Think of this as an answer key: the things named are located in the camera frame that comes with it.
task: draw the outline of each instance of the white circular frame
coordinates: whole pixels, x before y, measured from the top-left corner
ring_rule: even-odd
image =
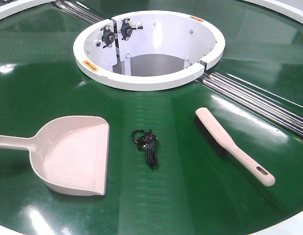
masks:
[[[121,27],[126,19],[135,30],[124,40]],[[107,47],[101,41],[103,28],[113,29],[114,25],[117,26],[118,47],[115,42]],[[225,39],[220,30],[198,17],[170,11],[139,11],[86,28],[76,38],[73,52],[79,68],[93,80],[124,90],[156,91],[195,80],[221,59],[224,47]],[[131,76],[130,58],[147,54],[178,57],[185,61],[185,68],[165,75]],[[122,74],[113,72],[117,55]]]

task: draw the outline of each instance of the black cable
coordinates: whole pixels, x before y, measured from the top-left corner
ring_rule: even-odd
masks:
[[[143,136],[140,136],[138,139],[135,139],[137,133],[142,133]],[[148,132],[144,130],[135,130],[131,134],[132,141],[136,144],[138,150],[145,149],[146,162],[149,166],[153,167],[158,164],[158,158],[155,152],[155,143],[154,141],[157,137],[152,133],[152,130]]]

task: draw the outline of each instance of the sticker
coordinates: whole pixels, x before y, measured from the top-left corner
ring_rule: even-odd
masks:
[[[90,68],[93,72],[98,71],[98,67],[94,65],[93,63],[89,62],[88,60],[84,60],[83,64],[86,65],[88,68]]]
[[[199,21],[199,22],[204,22],[203,19],[200,19],[200,18],[198,18],[198,17],[196,17],[196,16],[190,16],[190,18],[192,18],[192,19],[194,19],[194,20],[197,20],[197,21]]]

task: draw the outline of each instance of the brush handle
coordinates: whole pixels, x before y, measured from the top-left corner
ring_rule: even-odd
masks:
[[[233,146],[231,153],[244,167],[246,167],[261,183],[265,186],[272,186],[275,183],[274,176],[263,166],[257,163],[247,153],[241,150],[237,145]]]
[[[265,186],[272,186],[275,183],[274,176],[235,144],[231,136],[207,108],[197,109],[196,115],[218,144],[231,153],[260,182]]]

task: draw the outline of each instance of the pink dustpan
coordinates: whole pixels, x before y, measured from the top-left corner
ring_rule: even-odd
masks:
[[[28,150],[34,172],[56,192],[104,195],[109,124],[101,117],[66,116],[44,125],[35,136],[0,136],[0,148]]]

